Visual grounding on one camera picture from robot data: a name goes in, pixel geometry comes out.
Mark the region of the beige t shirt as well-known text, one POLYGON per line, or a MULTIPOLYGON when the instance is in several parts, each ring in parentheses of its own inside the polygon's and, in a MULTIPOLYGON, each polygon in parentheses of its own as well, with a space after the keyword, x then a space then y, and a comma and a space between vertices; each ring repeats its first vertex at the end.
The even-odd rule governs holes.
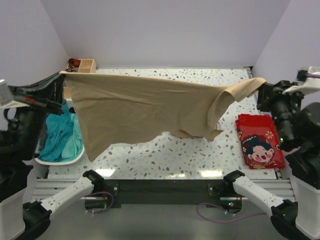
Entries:
POLYGON ((266 83, 207 85, 161 78, 65 72, 84 148, 93 162, 113 144, 150 142, 164 132, 213 141, 234 102, 266 83))

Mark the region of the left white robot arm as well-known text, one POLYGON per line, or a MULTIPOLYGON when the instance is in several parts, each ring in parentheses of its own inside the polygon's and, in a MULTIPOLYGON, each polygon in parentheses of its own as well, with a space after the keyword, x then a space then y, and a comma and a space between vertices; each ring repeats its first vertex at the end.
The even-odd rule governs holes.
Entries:
POLYGON ((48 114, 63 113, 64 75, 55 73, 25 86, 0 82, 0 107, 7 130, 0 133, 0 237, 3 240, 34 240, 51 224, 54 214, 76 200, 104 190, 104 178, 86 171, 71 186, 42 201, 23 202, 39 137, 48 114), (15 109, 8 118, 10 109, 15 109))

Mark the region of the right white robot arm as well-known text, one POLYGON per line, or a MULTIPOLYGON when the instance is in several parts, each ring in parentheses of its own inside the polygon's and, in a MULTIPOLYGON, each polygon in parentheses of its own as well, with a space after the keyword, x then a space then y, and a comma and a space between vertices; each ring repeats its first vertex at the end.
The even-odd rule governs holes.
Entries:
POLYGON ((302 91, 288 93, 296 83, 264 83, 258 89, 257 109, 269 112, 280 140, 280 149, 297 185, 296 201, 278 197, 235 170, 223 180, 223 192, 230 197, 244 196, 271 220, 274 228, 288 240, 320 238, 320 104, 301 108, 302 91))

